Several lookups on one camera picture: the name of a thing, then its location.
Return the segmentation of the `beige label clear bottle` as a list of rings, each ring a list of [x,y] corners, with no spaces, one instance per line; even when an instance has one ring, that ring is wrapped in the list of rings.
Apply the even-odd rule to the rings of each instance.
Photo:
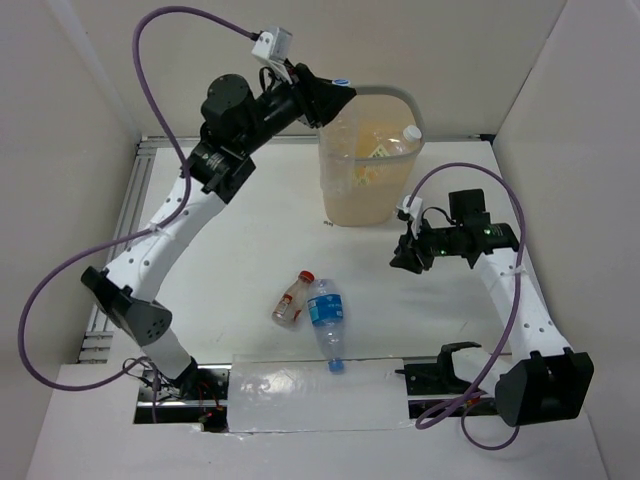
[[[367,127],[356,146],[353,181],[358,187],[379,186],[394,181],[406,161],[395,157],[414,152],[422,140],[421,130],[413,124],[404,127]]]

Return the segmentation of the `blue label water bottle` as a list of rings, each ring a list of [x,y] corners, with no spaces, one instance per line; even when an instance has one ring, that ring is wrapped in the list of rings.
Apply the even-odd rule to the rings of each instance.
[[[307,309],[316,341],[332,374],[342,374],[344,366],[345,312],[335,282],[316,279],[312,282]]]

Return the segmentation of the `red cap bottle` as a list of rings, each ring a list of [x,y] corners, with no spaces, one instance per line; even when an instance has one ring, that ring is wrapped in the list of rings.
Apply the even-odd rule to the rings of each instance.
[[[277,325],[289,329],[296,326],[314,280],[315,276],[309,271],[302,270],[298,274],[296,281],[280,297],[271,314]]]

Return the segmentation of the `clear bottle white cap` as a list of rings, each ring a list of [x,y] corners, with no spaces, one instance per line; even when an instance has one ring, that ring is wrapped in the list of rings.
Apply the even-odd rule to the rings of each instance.
[[[357,136],[357,109],[350,100],[319,132],[320,186],[329,198],[343,197],[351,191]]]

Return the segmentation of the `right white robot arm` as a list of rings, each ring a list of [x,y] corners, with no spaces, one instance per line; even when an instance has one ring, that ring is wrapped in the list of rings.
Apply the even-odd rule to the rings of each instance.
[[[495,401],[511,427],[576,418],[594,374],[585,352],[573,350],[551,319],[541,296],[518,261],[520,244],[510,225],[492,222],[480,189],[449,196],[450,220],[432,227],[423,202],[406,196],[397,217],[407,225],[390,264],[415,274],[438,258],[461,257],[476,270],[496,308],[510,360],[492,359],[475,343],[442,348],[436,379],[448,392],[484,378],[479,388]]]

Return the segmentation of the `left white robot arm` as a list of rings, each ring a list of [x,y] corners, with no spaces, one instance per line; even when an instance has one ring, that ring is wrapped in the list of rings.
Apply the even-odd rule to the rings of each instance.
[[[255,151],[296,121],[328,125],[356,95],[347,81],[319,78],[302,63],[289,74],[260,96],[240,75],[215,79],[201,107],[200,141],[146,234],[103,269],[89,267],[81,276],[99,309],[141,348],[176,399],[192,397],[204,378],[172,331],[171,312],[156,299],[165,277],[254,172]]]

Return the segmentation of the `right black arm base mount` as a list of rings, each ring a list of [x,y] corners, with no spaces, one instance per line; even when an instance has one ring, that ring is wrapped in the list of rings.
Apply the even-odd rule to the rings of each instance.
[[[456,342],[441,347],[435,360],[405,363],[395,373],[404,378],[408,395],[409,418],[417,419],[446,395],[462,395],[468,381],[454,376],[452,354],[465,348],[479,347],[475,342]]]

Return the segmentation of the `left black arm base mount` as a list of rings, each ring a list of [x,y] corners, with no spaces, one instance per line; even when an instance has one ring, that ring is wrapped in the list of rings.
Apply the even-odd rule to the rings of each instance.
[[[133,422],[189,424],[203,432],[226,433],[231,367],[231,364],[200,365],[195,382],[185,391],[166,377],[156,380],[148,363],[134,367],[127,374],[138,387]]]

